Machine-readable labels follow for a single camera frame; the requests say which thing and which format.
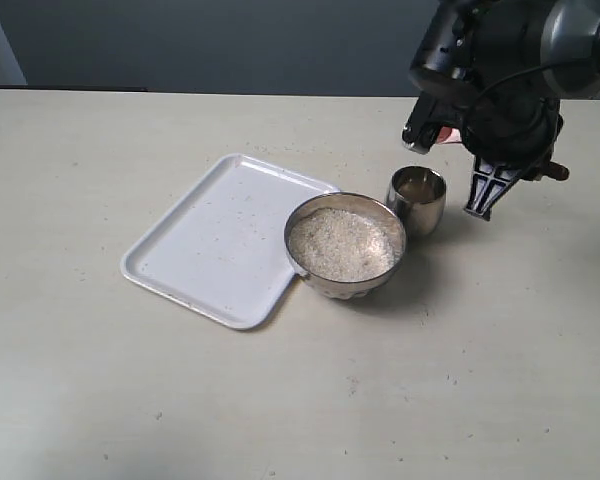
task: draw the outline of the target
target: metal bowl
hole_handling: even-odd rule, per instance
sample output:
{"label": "metal bowl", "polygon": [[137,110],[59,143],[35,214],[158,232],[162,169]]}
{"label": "metal bowl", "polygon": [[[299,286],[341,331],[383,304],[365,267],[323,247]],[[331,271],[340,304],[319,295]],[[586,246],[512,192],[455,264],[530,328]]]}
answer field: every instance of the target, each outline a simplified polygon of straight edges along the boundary
{"label": "metal bowl", "polygon": [[[355,213],[373,221],[379,226],[389,238],[394,250],[399,253],[393,266],[381,275],[354,282],[339,282],[323,278],[309,271],[306,265],[302,265],[291,253],[289,239],[291,231],[304,218],[309,217],[323,208],[344,210]],[[312,198],[298,208],[289,216],[284,229],[284,242],[289,261],[296,273],[312,288],[329,298],[348,300],[354,297],[362,297],[372,290],[386,283],[396,272],[407,248],[407,235],[400,219],[382,203],[373,198],[365,197],[355,193],[328,193]]]}

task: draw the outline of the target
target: white tray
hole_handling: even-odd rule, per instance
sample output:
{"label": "white tray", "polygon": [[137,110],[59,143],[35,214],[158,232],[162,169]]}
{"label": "white tray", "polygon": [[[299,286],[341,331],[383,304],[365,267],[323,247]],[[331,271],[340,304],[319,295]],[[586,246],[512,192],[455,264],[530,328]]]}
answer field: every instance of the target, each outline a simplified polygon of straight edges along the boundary
{"label": "white tray", "polygon": [[123,257],[125,277],[227,327],[266,320],[293,278],[284,225],[333,185],[240,154],[222,158]]}

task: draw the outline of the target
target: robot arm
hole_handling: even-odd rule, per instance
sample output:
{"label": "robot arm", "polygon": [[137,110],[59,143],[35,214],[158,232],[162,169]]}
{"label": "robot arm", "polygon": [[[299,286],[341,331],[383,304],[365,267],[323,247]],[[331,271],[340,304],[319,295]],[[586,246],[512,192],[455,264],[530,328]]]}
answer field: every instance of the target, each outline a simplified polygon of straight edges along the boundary
{"label": "robot arm", "polygon": [[441,0],[410,74],[404,142],[426,154],[458,129],[474,155],[465,210],[489,220],[519,180],[568,178],[551,160],[560,99],[600,94],[600,0]]}

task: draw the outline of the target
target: stainless steel cup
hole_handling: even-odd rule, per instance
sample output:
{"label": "stainless steel cup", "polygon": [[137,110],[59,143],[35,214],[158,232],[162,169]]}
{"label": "stainless steel cup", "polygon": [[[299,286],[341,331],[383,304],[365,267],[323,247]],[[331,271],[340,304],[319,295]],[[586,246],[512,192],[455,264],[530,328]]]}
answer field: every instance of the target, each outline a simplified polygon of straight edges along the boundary
{"label": "stainless steel cup", "polygon": [[385,205],[402,221],[407,236],[417,239],[436,229],[446,196],[447,185],[439,173],[409,166],[393,174]]}

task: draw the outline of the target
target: table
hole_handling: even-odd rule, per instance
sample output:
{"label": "table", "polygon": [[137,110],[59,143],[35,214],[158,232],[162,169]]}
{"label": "table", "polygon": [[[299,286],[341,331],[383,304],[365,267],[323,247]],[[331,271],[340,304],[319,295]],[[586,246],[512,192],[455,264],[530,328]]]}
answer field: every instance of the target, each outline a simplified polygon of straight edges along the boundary
{"label": "table", "polygon": [[[600,479],[600,102],[490,223],[460,146],[403,148],[412,105],[0,91],[0,479]],[[234,332],[118,268],[229,152],[376,198],[430,165],[447,210],[377,295]]]}

